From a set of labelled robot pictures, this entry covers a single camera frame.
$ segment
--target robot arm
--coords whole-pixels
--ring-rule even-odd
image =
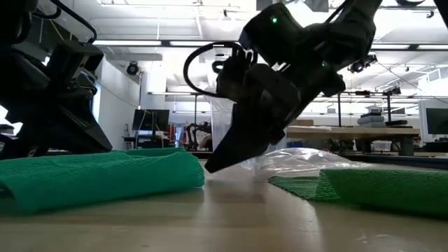
[[[330,97],[344,91],[337,71],[367,56],[381,2],[346,0],[327,21],[308,27],[276,3],[248,22],[240,45],[212,43],[196,50],[185,62],[187,84],[203,95],[235,102],[231,127],[206,163],[208,171],[262,155],[285,137],[284,129],[321,92]],[[187,72],[194,57],[217,45],[232,48],[232,56],[220,63],[216,94],[211,94],[194,87]],[[257,64],[258,55],[267,64]],[[281,65],[278,71],[272,69],[275,64]]]

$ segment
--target white wall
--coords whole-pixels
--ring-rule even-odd
[[[125,125],[132,127],[134,110],[139,103],[140,87],[105,59],[97,70],[101,92],[99,125],[114,150],[124,150]]]

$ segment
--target green cloth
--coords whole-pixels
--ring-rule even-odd
[[[0,188],[25,213],[203,185],[200,163],[183,148],[0,161]]]
[[[448,172],[445,171],[323,169],[319,177],[275,176],[269,182],[306,200],[448,216]]]

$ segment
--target wooden table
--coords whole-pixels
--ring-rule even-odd
[[[0,217],[1,252],[446,251],[448,223],[307,202],[241,167],[203,190]]]
[[[370,144],[374,140],[397,140],[400,142],[399,154],[413,156],[412,138],[420,135],[420,129],[289,126],[286,133],[289,139],[296,141],[302,139],[360,140],[364,153],[372,152]]]

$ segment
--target box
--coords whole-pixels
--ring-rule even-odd
[[[314,126],[314,120],[294,120],[289,126]]]

